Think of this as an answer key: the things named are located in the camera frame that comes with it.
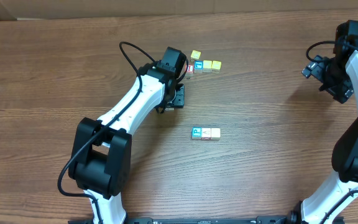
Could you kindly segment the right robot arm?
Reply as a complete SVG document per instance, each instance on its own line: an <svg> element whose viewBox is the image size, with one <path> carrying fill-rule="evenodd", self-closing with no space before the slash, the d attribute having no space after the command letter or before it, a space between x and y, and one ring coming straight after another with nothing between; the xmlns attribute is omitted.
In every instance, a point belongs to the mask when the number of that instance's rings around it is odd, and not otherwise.
<svg viewBox="0 0 358 224"><path fill-rule="evenodd" d="M302 75L315 77L319 90L340 103L354 96L358 112L358 21L338 25L331 43L334 57L310 58ZM280 223L343 223L339 214L358 197L358 116L335 144L331 164L329 177Z"/></svg>

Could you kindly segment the white ice cream block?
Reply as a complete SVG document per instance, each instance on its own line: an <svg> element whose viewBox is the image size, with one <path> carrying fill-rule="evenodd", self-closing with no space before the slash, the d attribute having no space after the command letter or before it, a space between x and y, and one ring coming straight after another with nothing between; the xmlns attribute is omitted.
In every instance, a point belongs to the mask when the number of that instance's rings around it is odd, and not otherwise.
<svg viewBox="0 0 358 224"><path fill-rule="evenodd" d="M211 128L201 128L201 138L211 139Z"/></svg>

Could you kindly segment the blue letter block in row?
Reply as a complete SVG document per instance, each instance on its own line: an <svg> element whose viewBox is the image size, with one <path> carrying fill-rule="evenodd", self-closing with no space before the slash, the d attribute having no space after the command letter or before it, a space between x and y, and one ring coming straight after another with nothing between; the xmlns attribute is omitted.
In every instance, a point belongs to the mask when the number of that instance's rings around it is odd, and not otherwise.
<svg viewBox="0 0 358 224"><path fill-rule="evenodd" d="M194 62L194 73L203 73L203 61L195 61Z"/></svg>

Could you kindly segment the yellow letter K block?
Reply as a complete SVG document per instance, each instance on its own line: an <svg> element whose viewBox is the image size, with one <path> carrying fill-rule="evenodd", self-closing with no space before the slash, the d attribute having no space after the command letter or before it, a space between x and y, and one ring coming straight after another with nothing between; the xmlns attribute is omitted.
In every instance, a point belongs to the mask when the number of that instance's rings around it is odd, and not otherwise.
<svg viewBox="0 0 358 224"><path fill-rule="evenodd" d="M211 128L211 140L220 140L220 138L221 138L221 129Z"/></svg>

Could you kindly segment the yellow block row end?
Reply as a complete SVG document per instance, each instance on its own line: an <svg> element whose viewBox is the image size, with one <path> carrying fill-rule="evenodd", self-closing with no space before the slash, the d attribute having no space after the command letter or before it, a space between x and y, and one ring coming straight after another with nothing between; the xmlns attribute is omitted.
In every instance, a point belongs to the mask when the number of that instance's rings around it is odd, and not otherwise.
<svg viewBox="0 0 358 224"><path fill-rule="evenodd" d="M221 61L213 60L212 66L211 66L211 72L212 73L220 73L221 71Z"/></svg>

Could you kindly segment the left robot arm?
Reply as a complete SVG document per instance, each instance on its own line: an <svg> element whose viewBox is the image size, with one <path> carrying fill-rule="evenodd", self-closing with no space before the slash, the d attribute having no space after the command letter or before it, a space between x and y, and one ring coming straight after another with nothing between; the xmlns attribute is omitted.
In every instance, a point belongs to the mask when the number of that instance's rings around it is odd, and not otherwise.
<svg viewBox="0 0 358 224"><path fill-rule="evenodd" d="M146 116L156 110L184 106L181 80L188 66L186 55L167 48L161 60L135 69L131 89L106 114L83 118L77 126L71 158L58 177L62 189L65 174L90 200L93 217L87 223L124 223L126 211L121 192L131 168L132 137Z"/></svg>

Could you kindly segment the yellow block far top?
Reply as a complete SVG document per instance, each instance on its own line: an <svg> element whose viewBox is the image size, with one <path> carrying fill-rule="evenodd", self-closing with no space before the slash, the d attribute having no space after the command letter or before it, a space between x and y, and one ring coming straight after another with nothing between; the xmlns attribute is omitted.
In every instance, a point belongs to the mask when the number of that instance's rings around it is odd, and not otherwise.
<svg viewBox="0 0 358 224"><path fill-rule="evenodd" d="M193 63L193 62L199 60L200 57L201 57L201 52L197 51L197 50L193 50L192 53L191 53L190 60Z"/></svg>

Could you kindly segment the red letter I block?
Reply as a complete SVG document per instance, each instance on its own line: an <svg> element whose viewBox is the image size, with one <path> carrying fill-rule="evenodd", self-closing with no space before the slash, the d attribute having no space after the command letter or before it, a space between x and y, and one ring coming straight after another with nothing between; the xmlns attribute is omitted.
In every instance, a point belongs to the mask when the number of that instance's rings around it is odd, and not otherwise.
<svg viewBox="0 0 358 224"><path fill-rule="evenodd" d="M193 75L194 75L194 66L193 65L187 66L186 77L191 78Z"/></svg>

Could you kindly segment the blue letter P block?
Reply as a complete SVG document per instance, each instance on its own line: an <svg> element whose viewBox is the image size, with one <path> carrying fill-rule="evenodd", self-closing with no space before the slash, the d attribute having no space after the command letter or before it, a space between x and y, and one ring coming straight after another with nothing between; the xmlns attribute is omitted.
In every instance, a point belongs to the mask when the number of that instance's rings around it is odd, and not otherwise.
<svg viewBox="0 0 358 224"><path fill-rule="evenodd" d="M192 139L201 139L202 128L200 127L193 127L191 132Z"/></svg>

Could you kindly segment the yellow block in row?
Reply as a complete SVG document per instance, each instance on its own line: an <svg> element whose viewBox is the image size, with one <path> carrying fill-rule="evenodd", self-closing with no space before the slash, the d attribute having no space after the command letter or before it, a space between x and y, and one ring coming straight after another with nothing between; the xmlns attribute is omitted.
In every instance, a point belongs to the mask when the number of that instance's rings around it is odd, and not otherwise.
<svg viewBox="0 0 358 224"><path fill-rule="evenodd" d="M213 62L211 60L204 60L203 61L203 73L211 73L212 64L213 64Z"/></svg>

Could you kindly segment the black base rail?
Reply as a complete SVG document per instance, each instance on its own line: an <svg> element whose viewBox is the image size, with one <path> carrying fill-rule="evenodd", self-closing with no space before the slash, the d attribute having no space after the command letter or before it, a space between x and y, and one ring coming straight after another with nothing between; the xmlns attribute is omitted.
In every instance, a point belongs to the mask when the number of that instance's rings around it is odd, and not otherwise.
<svg viewBox="0 0 358 224"><path fill-rule="evenodd" d="M285 223L286 217L259 216L245 219L152 219L152 218L126 218L124 224L279 224Z"/></svg>

